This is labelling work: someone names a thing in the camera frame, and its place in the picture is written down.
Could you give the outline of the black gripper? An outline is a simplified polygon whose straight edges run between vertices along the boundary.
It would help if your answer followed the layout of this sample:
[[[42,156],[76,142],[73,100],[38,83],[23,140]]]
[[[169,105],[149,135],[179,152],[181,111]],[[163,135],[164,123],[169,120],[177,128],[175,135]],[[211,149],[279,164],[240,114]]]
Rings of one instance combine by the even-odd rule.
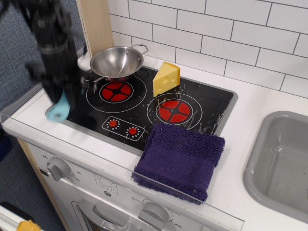
[[[41,82],[53,103],[58,103],[63,89],[66,89],[70,110],[75,110],[80,103],[82,90],[90,86],[89,73],[77,64],[77,52],[66,49],[60,53],[43,54],[42,59],[41,62],[26,64],[30,78]]]

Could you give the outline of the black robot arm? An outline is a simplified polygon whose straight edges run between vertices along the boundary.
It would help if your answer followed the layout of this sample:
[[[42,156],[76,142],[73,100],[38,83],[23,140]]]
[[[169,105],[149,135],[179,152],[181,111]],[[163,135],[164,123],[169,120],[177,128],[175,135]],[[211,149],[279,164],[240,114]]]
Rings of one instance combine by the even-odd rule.
[[[53,103],[66,99],[71,110],[80,93],[88,88],[88,74],[77,65],[71,17],[59,0],[2,0],[0,13],[18,9],[34,34],[42,58],[25,65],[31,79],[40,81]]]

